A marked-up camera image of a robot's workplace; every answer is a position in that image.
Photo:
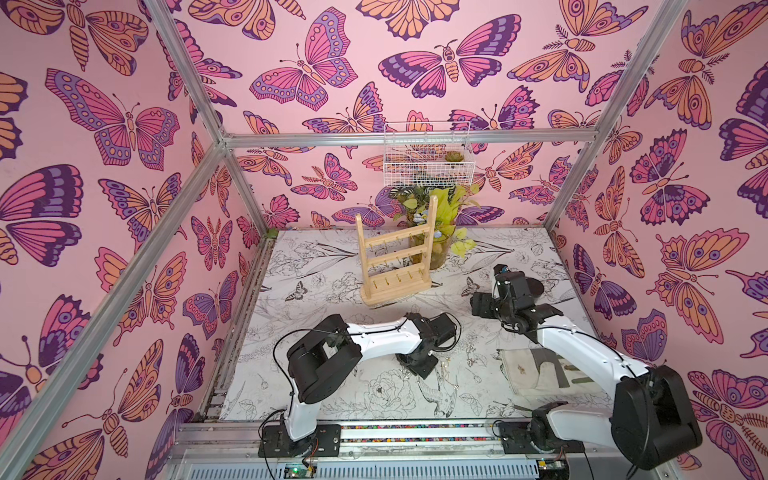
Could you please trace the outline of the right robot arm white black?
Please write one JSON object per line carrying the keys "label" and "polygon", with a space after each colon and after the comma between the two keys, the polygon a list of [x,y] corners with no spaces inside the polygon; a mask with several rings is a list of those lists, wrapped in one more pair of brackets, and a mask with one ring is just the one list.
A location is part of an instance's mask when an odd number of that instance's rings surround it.
{"label": "right robot arm white black", "polygon": [[551,402],[535,409],[527,436],[537,450],[591,443],[618,450],[635,470],[650,471],[701,446],[702,433],[677,371],[619,353],[561,310],[538,303],[542,292],[540,281],[498,264],[490,291],[472,294],[471,311],[569,361],[610,396],[612,406]]}

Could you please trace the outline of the wooden jewelry display stand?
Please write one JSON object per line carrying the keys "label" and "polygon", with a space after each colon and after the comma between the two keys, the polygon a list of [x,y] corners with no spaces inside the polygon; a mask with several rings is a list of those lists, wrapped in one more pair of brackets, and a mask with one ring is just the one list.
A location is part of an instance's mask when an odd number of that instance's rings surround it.
{"label": "wooden jewelry display stand", "polygon": [[[418,226],[366,238],[360,214],[355,216],[362,266],[362,302],[371,307],[401,300],[432,287],[430,263],[437,220],[438,197],[430,196],[427,220]],[[398,243],[401,249],[368,256],[376,246]]]}

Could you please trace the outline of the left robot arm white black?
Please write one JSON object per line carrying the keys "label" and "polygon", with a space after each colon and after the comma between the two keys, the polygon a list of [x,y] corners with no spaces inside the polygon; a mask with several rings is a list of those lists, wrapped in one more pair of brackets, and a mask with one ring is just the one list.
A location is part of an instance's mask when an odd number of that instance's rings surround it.
{"label": "left robot arm white black", "polygon": [[460,322],[448,313],[424,317],[407,313],[393,322],[361,325],[329,315],[313,328],[296,330],[302,337],[286,352],[278,369],[290,384],[289,404],[260,427],[258,455],[263,459],[308,457],[324,450],[336,456],[330,435],[338,426],[319,427],[323,401],[334,395],[362,362],[393,357],[407,372],[427,378],[436,355],[452,350],[461,336]]}

